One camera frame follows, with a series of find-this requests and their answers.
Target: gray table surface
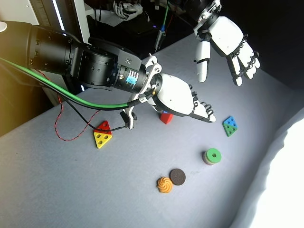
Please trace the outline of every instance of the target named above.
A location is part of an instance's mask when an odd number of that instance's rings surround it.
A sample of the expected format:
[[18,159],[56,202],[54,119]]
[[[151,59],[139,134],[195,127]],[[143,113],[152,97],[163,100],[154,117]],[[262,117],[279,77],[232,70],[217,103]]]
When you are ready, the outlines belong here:
[[[212,104],[217,121],[175,116],[165,125],[148,104],[135,108],[131,131],[113,132],[98,150],[93,132],[64,142],[54,121],[60,106],[0,138],[1,228],[224,228],[231,223],[280,126],[292,91],[259,70],[234,86],[224,58],[212,50],[209,77],[197,82],[194,36],[157,53],[163,72],[192,84],[201,101]],[[96,103],[125,102],[129,94],[88,89],[80,95]],[[67,105],[58,123],[63,137],[84,127]],[[79,107],[86,118],[94,110]],[[222,121],[234,116],[239,129],[227,137]],[[92,123],[123,125],[119,111],[100,112]],[[207,166],[202,152],[217,148],[222,161]],[[186,181],[169,194],[156,181],[180,168]]]

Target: green round toy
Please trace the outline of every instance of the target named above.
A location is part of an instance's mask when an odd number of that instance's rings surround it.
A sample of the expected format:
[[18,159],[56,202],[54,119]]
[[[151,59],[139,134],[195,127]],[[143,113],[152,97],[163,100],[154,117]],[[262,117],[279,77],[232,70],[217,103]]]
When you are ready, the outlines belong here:
[[217,149],[214,148],[207,150],[203,156],[203,161],[207,165],[214,165],[216,163],[219,163],[221,159],[222,159],[222,155]]

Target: white curtain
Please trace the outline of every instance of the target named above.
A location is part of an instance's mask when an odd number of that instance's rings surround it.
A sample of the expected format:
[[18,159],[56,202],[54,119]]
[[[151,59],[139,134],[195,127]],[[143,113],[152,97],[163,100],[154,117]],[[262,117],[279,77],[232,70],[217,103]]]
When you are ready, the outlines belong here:
[[304,228],[304,109],[281,127],[230,228]]

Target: yellow triangle block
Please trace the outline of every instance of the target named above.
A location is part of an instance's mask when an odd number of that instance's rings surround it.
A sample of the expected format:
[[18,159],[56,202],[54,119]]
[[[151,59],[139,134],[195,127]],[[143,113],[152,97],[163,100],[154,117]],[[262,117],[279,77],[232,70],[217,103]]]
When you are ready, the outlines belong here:
[[94,132],[94,138],[96,141],[97,148],[102,148],[110,139],[112,138],[112,135],[110,134],[104,134],[99,132]]

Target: light strip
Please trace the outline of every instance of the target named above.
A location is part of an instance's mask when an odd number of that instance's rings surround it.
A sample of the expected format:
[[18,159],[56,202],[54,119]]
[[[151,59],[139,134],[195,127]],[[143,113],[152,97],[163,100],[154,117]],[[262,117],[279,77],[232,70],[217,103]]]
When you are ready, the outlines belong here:
[[60,24],[61,30],[65,30],[65,27],[63,26],[63,22],[62,22],[60,13],[59,13],[57,2],[56,2],[56,0],[52,0],[52,1],[53,1],[53,5],[55,7],[55,11],[56,11],[56,14],[57,14],[57,18],[59,20],[59,24]]

